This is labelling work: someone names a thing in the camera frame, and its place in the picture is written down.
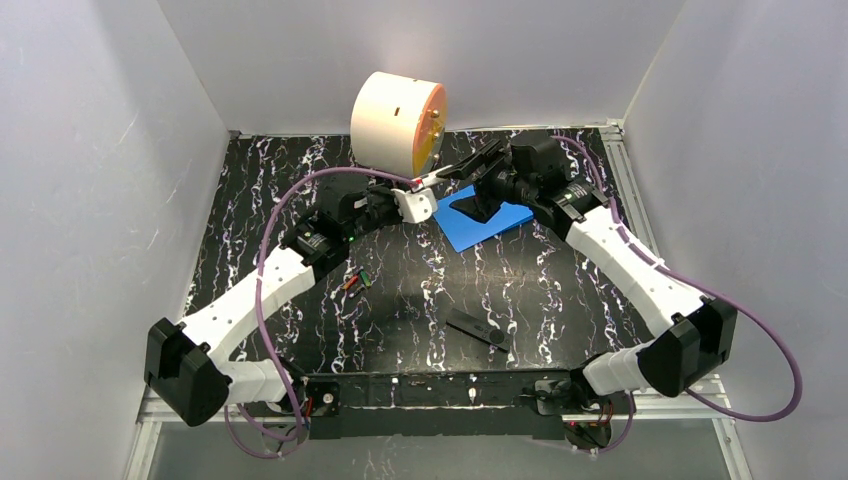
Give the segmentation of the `green battery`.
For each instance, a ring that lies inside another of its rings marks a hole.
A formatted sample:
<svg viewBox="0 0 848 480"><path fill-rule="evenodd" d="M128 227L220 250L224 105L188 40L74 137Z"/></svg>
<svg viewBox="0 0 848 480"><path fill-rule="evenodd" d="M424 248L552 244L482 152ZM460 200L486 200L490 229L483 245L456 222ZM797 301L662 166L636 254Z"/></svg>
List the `green battery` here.
<svg viewBox="0 0 848 480"><path fill-rule="evenodd" d="M365 288L370 288L372 286L372 280L370 276L365 271L359 272L359 278Z"/></svg>

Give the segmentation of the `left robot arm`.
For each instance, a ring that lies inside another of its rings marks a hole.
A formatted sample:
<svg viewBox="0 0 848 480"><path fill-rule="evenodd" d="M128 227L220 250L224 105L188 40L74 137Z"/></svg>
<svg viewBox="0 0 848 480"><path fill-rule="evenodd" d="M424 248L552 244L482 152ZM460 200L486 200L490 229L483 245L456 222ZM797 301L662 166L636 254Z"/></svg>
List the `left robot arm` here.
<svg viewBox="0 0 848 480"><path fill-rule="evenodd" d="M299 406L294 372L276 354L233 361L235 347L266 319L346 262L353 242L384 227L421 223L437 210L431 190L327 183L316 203L275 248L261 249L253 272L206 307L149 329L143 379L189 427L226 406Z"/></svg>

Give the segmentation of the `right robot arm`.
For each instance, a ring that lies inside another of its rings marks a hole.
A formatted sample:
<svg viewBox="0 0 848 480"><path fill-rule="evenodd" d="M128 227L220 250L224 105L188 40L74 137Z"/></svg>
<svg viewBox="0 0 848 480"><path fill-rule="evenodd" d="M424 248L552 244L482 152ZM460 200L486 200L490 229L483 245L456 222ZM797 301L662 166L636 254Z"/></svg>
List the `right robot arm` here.
<svg viewBox="0 0 848 480"><path fill-rule="evenodd" d="M494 140L436 173L470 181L474 194L452 209L485 223L504 203L531 210L534 220L584 255L637 310L652 340L584 363L572 380L597 397L652 388L676 397L724 363L738 311L671 278L663 259L645 251L618 219L611 198L573 175L561 144L532 132L508 144Z"/></svg>

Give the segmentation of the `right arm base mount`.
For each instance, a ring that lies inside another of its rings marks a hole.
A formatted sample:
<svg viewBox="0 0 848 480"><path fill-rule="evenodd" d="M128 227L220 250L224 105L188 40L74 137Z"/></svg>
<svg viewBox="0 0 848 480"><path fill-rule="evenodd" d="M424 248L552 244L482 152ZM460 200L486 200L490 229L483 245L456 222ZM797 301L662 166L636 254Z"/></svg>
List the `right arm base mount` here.
<svg viewBox="0 0 848 480"><path fill-rule="evenodd" d="M581 412L582 392L570 379L538 380L532 387L536 410L542 416Z"/></svg>

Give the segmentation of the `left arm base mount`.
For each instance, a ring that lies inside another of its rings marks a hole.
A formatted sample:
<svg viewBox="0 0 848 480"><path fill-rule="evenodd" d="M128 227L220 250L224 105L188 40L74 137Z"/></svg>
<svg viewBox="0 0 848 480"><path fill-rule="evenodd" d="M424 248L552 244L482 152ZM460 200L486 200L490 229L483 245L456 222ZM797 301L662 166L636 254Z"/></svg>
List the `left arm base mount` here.
<svg viewBox="0 0 848 480"><path fill-rule="evenodd" d="M303 411L309 419L335 417L341 407L341 386L334 380L305 379L301 388Z"/></svg>

